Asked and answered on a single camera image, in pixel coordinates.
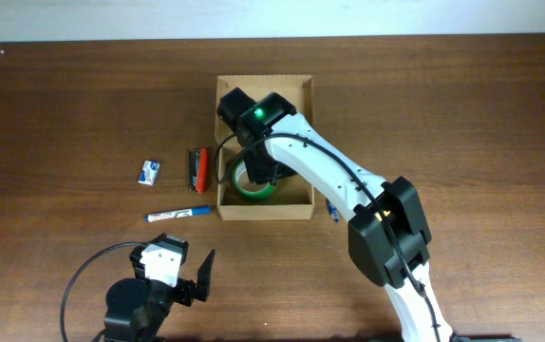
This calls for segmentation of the green tape roll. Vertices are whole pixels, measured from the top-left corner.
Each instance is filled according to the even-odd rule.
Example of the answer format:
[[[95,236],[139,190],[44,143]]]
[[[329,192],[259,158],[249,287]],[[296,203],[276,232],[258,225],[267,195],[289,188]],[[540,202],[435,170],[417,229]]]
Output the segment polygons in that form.
[[[248,201],[260,201],[269,198],[275,186],[266,182],[258,184],[250,181],[247,172],[247,166],[244,161],[240,161],[233,169],[232,182],[239,195]]]

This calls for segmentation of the orange black stapler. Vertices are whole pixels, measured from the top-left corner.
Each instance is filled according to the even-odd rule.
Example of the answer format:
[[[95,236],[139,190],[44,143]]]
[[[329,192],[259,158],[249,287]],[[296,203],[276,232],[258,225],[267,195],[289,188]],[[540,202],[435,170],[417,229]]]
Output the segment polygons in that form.
[[[198,148],[189,151],[189,187],[193,192],[203,194],[207,187],[208,149]]]

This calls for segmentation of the small blue white staple box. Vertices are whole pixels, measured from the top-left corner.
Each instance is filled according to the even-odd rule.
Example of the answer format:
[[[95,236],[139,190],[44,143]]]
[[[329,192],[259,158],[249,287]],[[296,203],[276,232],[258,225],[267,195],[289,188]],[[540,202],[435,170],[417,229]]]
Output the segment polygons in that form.
[[[138,178],[138,183],[153,186],[159,171],[160,163],[158,161],[145,161]]]

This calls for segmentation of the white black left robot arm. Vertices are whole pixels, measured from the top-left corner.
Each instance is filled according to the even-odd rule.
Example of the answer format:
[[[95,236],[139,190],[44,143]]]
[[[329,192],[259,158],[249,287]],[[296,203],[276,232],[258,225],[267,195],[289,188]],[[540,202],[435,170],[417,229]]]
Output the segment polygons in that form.
[[[166,234],[134,248],[129,256],[134,276],[117,281],[105,297],[105,341],[160,341],[158,332],[174,305],[190,307],[208,299],[216,251],[190,280],[179,276],[188,248],[186,240]]]

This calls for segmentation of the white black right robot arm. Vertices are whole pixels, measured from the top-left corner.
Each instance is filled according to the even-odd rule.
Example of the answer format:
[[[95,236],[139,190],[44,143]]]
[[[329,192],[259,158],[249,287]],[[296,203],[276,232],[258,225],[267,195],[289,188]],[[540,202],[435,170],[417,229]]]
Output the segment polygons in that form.
[[[299,175],[336,207],[348,224],[348,253],[357,269],[387,292],[405,341],[449,341],[454,332],[430,281],[431,232],[415,186],[367,171],[322,138],[298,109],[272,92],[255,101],[236,87],[217,116],[233,132],[256,184]]]

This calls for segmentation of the blue white marker pen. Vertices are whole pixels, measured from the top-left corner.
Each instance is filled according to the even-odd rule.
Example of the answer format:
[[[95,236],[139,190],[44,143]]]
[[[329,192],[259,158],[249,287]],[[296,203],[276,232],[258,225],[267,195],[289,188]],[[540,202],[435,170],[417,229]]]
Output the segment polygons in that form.
[[[212,212],[212,207],[205,205],[205,206],[197,206],[197,207],[190,207],[190,208],[148,214],[145,216],[144,220],[148,223],[152,223],[152,222],[167,220],[167,219],[182,219],[182,218],[189,218],[194,216],[208,215],[211,212]]]

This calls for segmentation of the blue ballpoint pen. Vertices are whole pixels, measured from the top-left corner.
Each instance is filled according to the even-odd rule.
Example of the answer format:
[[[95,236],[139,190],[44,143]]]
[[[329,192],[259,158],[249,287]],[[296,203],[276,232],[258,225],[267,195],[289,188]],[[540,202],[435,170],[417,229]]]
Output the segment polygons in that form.
[[[330,217],[333,219],[335,223],[339,223],[340,217],[339,217],[337,208],[331,203],[329,199],[326,199],[326,205],[327,205]]]

